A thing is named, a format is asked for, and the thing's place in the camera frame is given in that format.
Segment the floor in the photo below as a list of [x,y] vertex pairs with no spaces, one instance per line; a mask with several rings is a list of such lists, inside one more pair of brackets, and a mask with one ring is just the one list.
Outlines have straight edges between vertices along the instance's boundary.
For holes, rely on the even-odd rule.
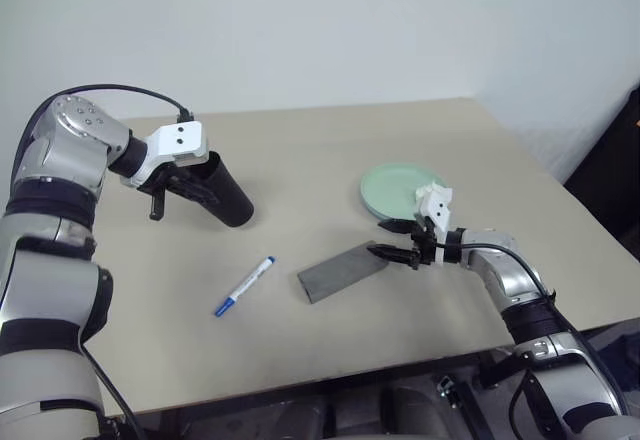
[[[603,330],[591,337],[591,343],[598,349],[604,348],[620,335],[640,331],[640,320],[624,322],[613,328]],[[494,351],[495,356],[506,352]],[[295,440],[310,440],[312,438],[330,438],[333,436],[386,433],[389,425],[385,417],[385,399],[394,389],[397,391],[410,390],[419,392],[427,398],[429,405],[429,419],[431,423],[423,428],[433,431],[420,433],[435,433],[438,438],[452,440],[472,440],[473,437],[466,427],[460,409],[452,409],[446,398],[442,398],[436,388],[438,381],[445,371],[440,362],[437,371],[420,375],[407,375],[389,380],[382,378],[379,382],[368,382],[366,385],[333,389],[329,394],[297,395],[295,399],[285,399],[271,404],[260,405],[256,408],[242,408],[242,404],[226,408],[226,412],[191,415],[191,419],[181,422],[180,430],[185,440],[285,440],[292,439],[278,423],[284,412],[289,411],[295,420],[308,425],[307,436],[295,437]],[[456,366],[447,368],[446,373],[453,374],[458,380],[472,384],[476,368],[472,366]],[[515,436],[509,426],[508,405],[519,383],[519,378],[513,377],[493,390],[472,389],[477,403],[490,426],[496,439],[514,439]],[[640,416],[640,392],[632,391],[627,394],[631,413]],[[291,410],[295,403],[298,410]],[[246,406],[251,406],[247,399]],[[143,416],[145,425],[153,426],[157,415]],[[535,428],[533,420],[526,409],[526,402],[521,399],[516,408],[516,425],[524,438],[528,440],[543,439]]]

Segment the black cup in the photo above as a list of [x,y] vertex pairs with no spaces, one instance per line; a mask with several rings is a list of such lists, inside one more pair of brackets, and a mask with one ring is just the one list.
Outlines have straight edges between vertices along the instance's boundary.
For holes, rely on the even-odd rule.
[[206,201],[198,202],[200,205],[229,227],[239,227],[249,221],[253,204],[224,166],[220,155],[210,151],[206,163],[192,165],[187,170],[211,193]]

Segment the marker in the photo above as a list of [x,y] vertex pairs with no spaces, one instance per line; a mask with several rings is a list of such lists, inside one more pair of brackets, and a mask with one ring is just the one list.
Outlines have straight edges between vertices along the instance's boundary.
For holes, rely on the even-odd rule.
[[249,287],[254,283],[256,283],[256,280],[258,280],[264,272],[269,270],[269,267],[271,267],[271,265],[273,265],[275,261],[276,261],[275,257],[265,258],[264,261],[260,265],[258,265],[258,268],[256,268],[251,273],[251,275],[245,278],[243,282],[240,285],[238,285],[236,289],[231,293],[231,295],[229,295],[227,299],[224,302],[222,302],[222,305],[220,305],[218,309],[215,311],[215,316],[221,317],[224,314],[224,312],[226,312],[231,307],[233,307],[233,305],[235,305],[235,303],[238,301],[238,297],[242,295],[244,292],[246,292],[247,290],[249,290]]

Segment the green plate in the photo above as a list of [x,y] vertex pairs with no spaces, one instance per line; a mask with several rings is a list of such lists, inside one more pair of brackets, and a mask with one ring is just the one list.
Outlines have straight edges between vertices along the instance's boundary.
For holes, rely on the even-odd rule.
[[426,168],[412,163],[388,163],[371,169],[362,177],[360,195],[369,211],[381,220],[413,220],[416,189],[433,181],[447,186]]

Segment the beige table surface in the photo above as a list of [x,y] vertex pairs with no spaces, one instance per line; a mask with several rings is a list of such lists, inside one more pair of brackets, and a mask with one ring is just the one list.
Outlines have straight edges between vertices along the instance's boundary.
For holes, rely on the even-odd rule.
[[[640,264],[478,103],[468,99],[199,116],[255,204],[229,229],[195,203],[150,198],[110,175],[96,261],[115,279],[109,322],[89,342],[136,411],[487,349],[511,341],[481,281],[455,266],[391,265],[310,305],[296,273],[376,227],[361,176],[415,162],[454,188],[452,228],[516,237],[579,328],[638,316]],[[172,119],[130,123],[148,134]],[[211,312],[265,256],[278,261],[223,318]],[[108,413],[117,408],[104,395]]]

